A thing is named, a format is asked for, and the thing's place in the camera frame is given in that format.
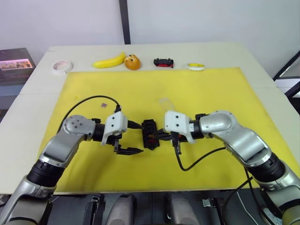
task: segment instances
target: toy car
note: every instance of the toy car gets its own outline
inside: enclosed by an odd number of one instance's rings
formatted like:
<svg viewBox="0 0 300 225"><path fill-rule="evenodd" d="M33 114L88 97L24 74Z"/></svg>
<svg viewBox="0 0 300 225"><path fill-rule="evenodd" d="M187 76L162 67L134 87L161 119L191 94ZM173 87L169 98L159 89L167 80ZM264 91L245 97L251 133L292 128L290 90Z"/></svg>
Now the toy car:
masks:
<svg viewBox="0 0 300 225"><path fill-rule="evenodd" d="M172 67L173 68L174 60L156 58L156 59L154 59L153 63L157 67Z"/></svg>

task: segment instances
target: white tape roll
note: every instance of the white tape roll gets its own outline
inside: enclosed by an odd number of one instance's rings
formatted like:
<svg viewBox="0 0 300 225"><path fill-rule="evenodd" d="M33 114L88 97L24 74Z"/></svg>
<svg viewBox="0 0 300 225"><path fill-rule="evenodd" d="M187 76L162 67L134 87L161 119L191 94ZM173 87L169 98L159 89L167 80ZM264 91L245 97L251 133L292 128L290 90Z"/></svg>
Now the white tape roll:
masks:
<svg viewBox="0 0 300 225"><path fill-rule="evenodd" d="M53 72L58 75L65 75L70 72L73 68L73 65L68 60L58 61L53 65Z"/></svg>
<svg viewBox="0 0 300 225"><path fill-rule="evenodd" d="M190 63L187 65L187 68L189 70L200 71L205 69L205 65L199 63Z"/></svg>

